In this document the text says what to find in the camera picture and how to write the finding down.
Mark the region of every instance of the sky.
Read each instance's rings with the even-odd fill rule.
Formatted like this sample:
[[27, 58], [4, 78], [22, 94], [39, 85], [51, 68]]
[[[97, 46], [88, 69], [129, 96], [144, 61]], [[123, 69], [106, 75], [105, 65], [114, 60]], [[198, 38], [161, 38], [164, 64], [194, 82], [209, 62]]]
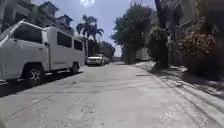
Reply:
[[[31, 0], [36, 4], [41, 4], [47, 0]], [[116, 17], [121, 17], [130, 7], [130, 0], [49, 0], [60, 12], [56, 16], [63, 14], [68, 15], [74, 21], [71, 23], [73, 28], [80, 22], [83, 22], [82, 16], [93, 16], [98, 19], [98, 27], [104, 29], [104, 34], [100, 40], [111, 43], [116, 48], [115, 55], [121, 56], [120, 46], [116, 46], [114, 41], [110, 39], [113, 34]], [[155, 9], [154, 0], [143, 0], [144, 5]]]

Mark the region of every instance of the windshield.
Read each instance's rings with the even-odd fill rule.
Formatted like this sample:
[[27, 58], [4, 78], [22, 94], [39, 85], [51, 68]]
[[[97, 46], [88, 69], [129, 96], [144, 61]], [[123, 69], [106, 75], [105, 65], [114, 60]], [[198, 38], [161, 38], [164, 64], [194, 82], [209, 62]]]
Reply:
[[92, 55], [91, 57], [101, 57], [102, 55], [100, 54], [95, 54], [95, 55]]
[[0, 34], [0, 41], [2, 41], [9, 34], [9, 32], [13, 29], [14, 26], [15, 26], [15, 24], [10, 26], [10, 27], [8, 27], [5, 31], [3, 31]]

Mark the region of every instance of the sunlight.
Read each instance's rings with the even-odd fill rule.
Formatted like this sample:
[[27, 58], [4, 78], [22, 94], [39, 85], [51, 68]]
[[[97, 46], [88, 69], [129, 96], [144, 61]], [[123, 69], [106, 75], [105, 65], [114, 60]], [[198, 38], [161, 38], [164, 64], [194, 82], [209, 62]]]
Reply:
[[80, 0], [80, 4], [86, 8], [91, 7], [95, 2], [96, 0]]

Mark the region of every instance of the shrub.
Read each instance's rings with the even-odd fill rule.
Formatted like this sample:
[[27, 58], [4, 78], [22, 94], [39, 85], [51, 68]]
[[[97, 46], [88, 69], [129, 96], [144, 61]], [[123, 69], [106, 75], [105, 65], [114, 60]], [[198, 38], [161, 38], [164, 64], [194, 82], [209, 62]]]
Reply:
[[219, 75], [217, 43], [212, 35], [191, 33], [179, 45], [183, 63], [190, 73], [203, 77]]
[[168, 50], [166, 46], [167, 33], [164, 29], [155, 26], [147, 37], [149, 56], [155, 61], [168, 63]]

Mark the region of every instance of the asphalt road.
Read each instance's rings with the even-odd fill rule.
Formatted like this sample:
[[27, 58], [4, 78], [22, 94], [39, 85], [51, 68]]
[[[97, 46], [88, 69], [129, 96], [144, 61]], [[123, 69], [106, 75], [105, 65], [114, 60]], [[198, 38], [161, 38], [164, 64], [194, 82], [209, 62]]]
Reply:
[[0, 86], [7, 128], [221, 128], [223, 99], [167, 84], [122, 63], [47, 76], [35, 88]]

